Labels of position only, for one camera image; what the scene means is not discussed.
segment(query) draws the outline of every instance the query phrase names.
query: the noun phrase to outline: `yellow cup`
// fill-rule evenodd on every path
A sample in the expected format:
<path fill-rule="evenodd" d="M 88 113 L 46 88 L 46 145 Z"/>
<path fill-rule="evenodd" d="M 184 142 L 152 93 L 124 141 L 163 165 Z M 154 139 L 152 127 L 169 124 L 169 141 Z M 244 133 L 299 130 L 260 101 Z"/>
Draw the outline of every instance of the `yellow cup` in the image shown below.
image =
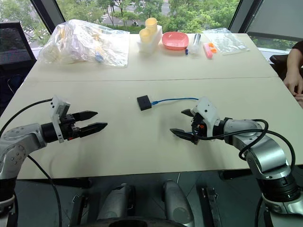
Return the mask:
<path fill-rule="evenodd" d="M 145 21 L 145 26 L 151 32 L 151 34 L 157 32 L 157 24 L 157 19 L 153 17 L 150 17 Z"/>
<path fill-rule="evenodd" d="M 142 29 L 139 32 L 139 36 L 142 43 L 149 43 L 151 41 L 151 32 L 147 28 Z"/>

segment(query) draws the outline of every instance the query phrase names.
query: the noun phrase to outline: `black chair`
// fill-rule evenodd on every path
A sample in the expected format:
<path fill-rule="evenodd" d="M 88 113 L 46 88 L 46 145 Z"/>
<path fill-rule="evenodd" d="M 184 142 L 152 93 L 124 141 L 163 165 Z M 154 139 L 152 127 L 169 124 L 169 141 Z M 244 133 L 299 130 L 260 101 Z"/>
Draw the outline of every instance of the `black chair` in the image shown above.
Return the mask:
<path fill-rule="evenodd" d="M 0 22 L 0 115 L 35 62 L 20 22 Z"/>
<path fill-rule="evenodd" d="M 271 66 L 282 80 L 285 79 L 287 73 L 287 58 L 288 54 L 273 55 L 269 58 L 273 63 Z M 300 69 L 300 74 L 303 75 L 303 68 Z"/>

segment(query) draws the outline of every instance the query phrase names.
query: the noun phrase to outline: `small plastic bag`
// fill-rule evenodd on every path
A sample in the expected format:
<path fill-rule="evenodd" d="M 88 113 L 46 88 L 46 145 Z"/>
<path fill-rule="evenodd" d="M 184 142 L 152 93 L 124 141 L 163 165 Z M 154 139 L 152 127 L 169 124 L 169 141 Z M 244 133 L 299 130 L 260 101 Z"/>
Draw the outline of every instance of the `small plastic bag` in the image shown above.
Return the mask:
<path fill-rule="evenodd" d="M 205 30 L 203 34 L 223 55 L 249 51 L 247 46 L 226 28 Z"/>
<path fill-rule="evenodd" d="M 38 60 L 61 64 L 94 61 L 126 67 L 129 34 L 127 31 L 113 30 L 82 20 L 69 20 L 57 25 L 40 51 Z"/>

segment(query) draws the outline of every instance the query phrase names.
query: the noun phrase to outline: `human hand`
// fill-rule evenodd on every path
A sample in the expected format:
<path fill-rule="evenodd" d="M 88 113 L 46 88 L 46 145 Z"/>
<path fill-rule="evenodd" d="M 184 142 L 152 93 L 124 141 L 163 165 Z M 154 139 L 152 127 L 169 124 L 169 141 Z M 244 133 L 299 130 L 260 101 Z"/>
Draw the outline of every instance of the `human hand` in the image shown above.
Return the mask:
<path fill-rule="evenodd" d="M 284 84 L 288 90 L 295 96 L 296 94 L 301 94 L 303 91 L 303 78 L 300 75 L 299 69 L 287 70 L 286 78 L 284 79 Z M 297 93 L 295 93 L 294 88 L 298 86 Z"/>
<path fill-rule="evenodd" d="M 298 104 L 303 108 L 303 94 L 297 94 L 295 97 L 294 97 Z"/>

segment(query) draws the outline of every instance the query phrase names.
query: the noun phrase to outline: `tree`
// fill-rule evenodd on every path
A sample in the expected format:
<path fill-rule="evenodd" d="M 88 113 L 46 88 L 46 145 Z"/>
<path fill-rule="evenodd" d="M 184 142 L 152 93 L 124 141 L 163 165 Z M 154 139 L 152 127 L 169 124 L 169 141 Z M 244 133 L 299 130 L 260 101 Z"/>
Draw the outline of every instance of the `tree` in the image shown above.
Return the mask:
<path fill-rule="evenodd" d="M 105 12 L 107 13 L 108 18 L 112 22 L 112 25 L 114 25 L 114 16 L 113 16 L 113 13 L 115 11 L 114 11 L 114 2 L 113 2 L 113 0 L 97 0 L 97 4 L 98 4 L 99 7 L 105 9 Z M 108 6 L 111 7 L 112 13 L 109 12 Z"/>
<path fill-rule="evenodd" d="M 0 0 L 0 20 L 18 20 L 30 42 L 44 45 L 50 34 L 28 0 Z"/>
<path fill-rule="evenodd" d="M 150 17 L 158 17 L 162 12 L 163 0 L 135 0 L 135 12 L 140 13 L 142 19 L 146 20 Z"/>
<path fill-rule="evenodd" d="M 209 15 L 200 12 L 198 16 L 187 22 L 181 31 L 184 33 L 202 33 L 202 31 L 214 27 L 220 27 L 219 23 L 214 21 Z"/>
<path fill-rule="evenodd" d="M 277 49 L 277 50 L 286 50 L 291 49 L 297 42 L 282 40 L 282 39 L 271 39 L 271 38 L 261 38 L 250 36 L 252 41 L 257 47 Z"/>
<path fill-rule="evenodd" d="M 104 9 L 94 0 L 57 0 L 65 20 L 78 19 L 101 24 Z"/>
<path fill-rule="evenodd" d="M 189 27 L 191 27 L 188 24 L 192 23 L 193 20 L 197 18 L 199 7 L 196 7 L 195 9 L 189 11 L 188 9 L 192 7 L 186 0 L 170 0 L 169 3 L 170 13 L 168 24 L 164 25 L 165 31 L 186 30 L 187 32 L 194 32 L 188 29 Z"/>
<path fill-rule="evenodd" d="M 118 15 L 118 17 L 123 20 L 125 29 L 127 29 L 128 16 L 125 14 L 125 11 L 131 1 L 130 0 L 114 0 L 114 1 L 115 1 L 115 6 L 118 6 L 120 8 L 120 14 L 116 14 L 116 15 Z"/>
<path fill-rule="evenodd" d="M 201 4 L 201 15 L 208 15 L 216 22 L 214 27 L 229 27 L 239 0 L 205 0 Z"/>

